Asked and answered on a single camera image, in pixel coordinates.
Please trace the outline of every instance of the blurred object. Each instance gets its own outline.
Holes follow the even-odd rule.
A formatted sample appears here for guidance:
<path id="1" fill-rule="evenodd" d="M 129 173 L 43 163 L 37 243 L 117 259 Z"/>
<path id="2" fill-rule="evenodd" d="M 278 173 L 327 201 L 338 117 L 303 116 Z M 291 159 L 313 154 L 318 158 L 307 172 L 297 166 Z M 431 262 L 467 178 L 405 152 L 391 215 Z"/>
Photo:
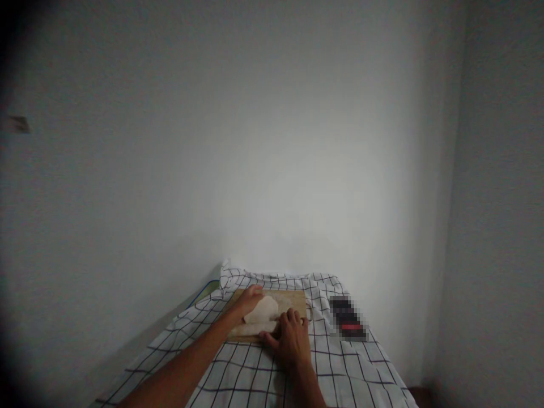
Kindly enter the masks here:
<path id="1" fill-rule="evenodd" d="M 30 133 L 27 118 L 24 116 L 7 116 L 2 120 L 0 130 L 7 133 Z"/>
<path id="2" fill-rule="evenodd" d="M 360 322 L 358 313 L 352 306 L 348 296 L 331 296 L 330 307 L 333 311 L 334 323 L 341 337 L 347 341 L 367 341 L 368 334 Z"/>

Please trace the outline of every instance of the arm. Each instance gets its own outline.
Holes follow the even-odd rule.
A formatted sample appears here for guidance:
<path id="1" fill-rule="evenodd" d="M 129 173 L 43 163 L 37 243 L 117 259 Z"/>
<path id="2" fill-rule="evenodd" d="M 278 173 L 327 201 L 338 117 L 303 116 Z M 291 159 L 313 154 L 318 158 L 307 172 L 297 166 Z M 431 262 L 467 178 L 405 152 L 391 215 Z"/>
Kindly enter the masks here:
<path id="1" fill-rule="evenodd" d="M 219 346 L 227 339 L 227 334 L 241 323 L 242 318 L 255 308 L 262 297 L 261 286 L 252 285 L 247 288 L 234 306 L 222 314 L 205 333 L 136 388 L 118 406 L 185 406 Z"/>
<path id="2" fill-rule="evenodd" d="M 306 408 L 326 408 L 325 400 L 319 389 L 316 373 L 312 367 L 310 340 L 308 338 L 308 319 L 300 320 L 299 312 L 289 309 L 279 318 L 281 337 L 273 338 L 262 331 L 261 339 L 279 358 L 283 368 L 291 378 L 296 390 L 298 403 Z"/>

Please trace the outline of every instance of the hand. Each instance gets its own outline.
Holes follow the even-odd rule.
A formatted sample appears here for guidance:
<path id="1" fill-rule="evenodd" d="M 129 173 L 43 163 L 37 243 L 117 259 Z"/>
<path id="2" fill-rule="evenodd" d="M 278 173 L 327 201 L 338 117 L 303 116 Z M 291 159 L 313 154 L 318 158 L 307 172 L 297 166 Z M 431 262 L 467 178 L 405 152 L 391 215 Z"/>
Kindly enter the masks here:
<path id="1" fill-rule="evenodd" d="M 255 309 L 255 306 L 262 298 L 264 298 L 262 286 L 251 285 L 243 291 L 231 309 L 235 313 L 237 320 L 242 320 L 245 315 Z"/>
<path id="2" fill-rule="evenodd" d="M 308 319 L 300 319 L 298 311 L 289 309 L 279 318 L 281 337 L 273 338 L 270 333 L 260 332 L 259 336 L 279 358 L 283 367 L 288 371 L 312 365 L 310 354 L 310 339 L 308 338 Z"/>

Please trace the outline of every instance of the person's right hand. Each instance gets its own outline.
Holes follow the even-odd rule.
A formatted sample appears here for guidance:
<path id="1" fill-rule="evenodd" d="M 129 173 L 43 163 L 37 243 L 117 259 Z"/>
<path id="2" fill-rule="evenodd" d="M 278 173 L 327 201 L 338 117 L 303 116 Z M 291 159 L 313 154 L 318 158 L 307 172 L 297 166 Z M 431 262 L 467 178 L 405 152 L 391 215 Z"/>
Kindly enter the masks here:
<path id="1" fill-rule="evenodd" d="M 310 339 L 308 338 L 308 319 L 300 318 L 300 314 L 293 309 L 282 313 L 279 318 L 281 334 L 276 340 L 270 333 L 260 332 L 259 336 L 279 358 L 282 366 L 287 370 L 310 364 Z"/>

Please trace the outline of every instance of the dough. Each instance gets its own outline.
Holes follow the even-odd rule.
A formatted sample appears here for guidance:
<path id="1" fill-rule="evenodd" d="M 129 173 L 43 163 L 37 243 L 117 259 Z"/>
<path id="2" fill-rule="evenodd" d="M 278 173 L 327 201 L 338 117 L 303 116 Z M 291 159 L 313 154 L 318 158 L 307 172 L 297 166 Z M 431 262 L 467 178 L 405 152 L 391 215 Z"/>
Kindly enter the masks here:
<path id="1" fill-rule="evenodd" d="M 258 335 L 260 332 L 272 333 L 275 330 L 276 325 L 278 325 L 277 321 L 239 325 L 231 330 L 231 332 L 228 334 L 228 337 Z"/>
<path id="2" fill-rule="evenodd" d="M 278 318 L 278 302 L 271 296 L 263 297 L 255 309 L 244 316 L 246 324 L 269 322 Z"/>

